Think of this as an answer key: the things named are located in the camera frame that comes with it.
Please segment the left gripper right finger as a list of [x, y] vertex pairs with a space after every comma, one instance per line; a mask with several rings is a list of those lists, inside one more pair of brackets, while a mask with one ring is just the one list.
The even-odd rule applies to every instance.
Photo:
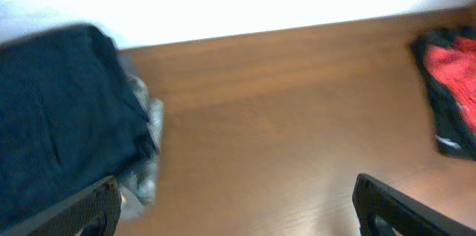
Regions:
[[361, 235], [475, 236], [475, 230], [360, 173], [352, 195]]

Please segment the navy blue t-shirt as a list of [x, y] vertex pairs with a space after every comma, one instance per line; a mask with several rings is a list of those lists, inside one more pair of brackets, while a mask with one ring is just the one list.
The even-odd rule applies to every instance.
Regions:
[[73, 25], [1, 45], [1, 228], [152, 158], [112, 39]]

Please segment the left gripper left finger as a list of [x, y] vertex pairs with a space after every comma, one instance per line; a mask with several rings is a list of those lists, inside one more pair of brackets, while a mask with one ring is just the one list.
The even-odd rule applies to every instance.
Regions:
[[108, 176], [10, 227], [1, 236], [112, 236], [121, 203], [116, 178]]

